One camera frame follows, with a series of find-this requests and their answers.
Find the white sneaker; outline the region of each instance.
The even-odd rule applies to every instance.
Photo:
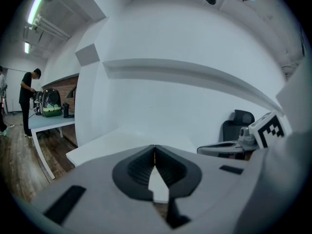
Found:
[[[9,128],[7,127],[4,131],[3,131],[3,136],[6,136],[9,132]]]

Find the table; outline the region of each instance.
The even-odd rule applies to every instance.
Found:
[[[64,118],[64,115],[60,116],[54,116],[54,117],[44,117],[42,115],[33,115],[34,111],[29,111],[29,119],[28,119],[28,127],[31,130],[31,133],[33,135],[34,144],[37,150],[37,153],[43,163],[43,166],[47,170],[48,174],[50,175],[51,179],[54,179],[55,176],[53,175],[50,167],[48,166],[43,154],[42,150],[39,146],[38,138],[37,138],[37,132],[53,129],[53,128],[59,128],[59,133],[61,138],[63,138],[63,130],[62,126],[72,125],[75,123],[75,118]]]
[[[66,156],[75,166],[79,166],[94,158],[108,156],[124,150],[146,145],[167,145],[191,153],[196,153],[196,147],[191,143],[187,136],[152,136],[119,128],[68,152]],[[169,189],[156,167],[154,167],[151,173],[148,188],[154,194],[154,202],[168,202]]]

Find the light blue tabletop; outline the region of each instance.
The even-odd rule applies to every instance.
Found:
[[[34,114],[34,110],[29,110],[29,116]],[[42,115],[33,115],[28,119],[28,127],[29,129],[36,129],[42,127],[53,127],[54,125],[64,124],[70,125],[75,123],[75,118],[64,118],[63,111],[62,115],[60,116],[53,116],[53,117],[44,117]]]

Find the person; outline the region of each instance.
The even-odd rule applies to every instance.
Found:
[[[31,88],[31,81],[32,79],[39,79],[40,76],[41,76],[41,70],[37,68],[33,72],[27,72],[24,75],[24,78],[20,83],[19,103],[20,103],[21,111],[23,113],[25,137],[29,137],[29,138],[32,138],[32,134],[28,128],[28,115],[29,115],[29,106],[30,106],[29,100],[36,92],[35,89]]]
[[[7,125],[3,122],[3,116],[2,116],[2,89],[4,86],[4,75],[3,75],[3,67],[0,66],[0,135],[6,136],[8,134],[9,128]]]

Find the black t-shirt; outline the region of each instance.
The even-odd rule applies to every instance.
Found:
[[[27,72],[21,81],[23,81],[28,87],[31,87],[31,73]],[[33,94],[34,93],[21,86],[19,92],[19,103],[29,102],[29,99],[33,96]]]

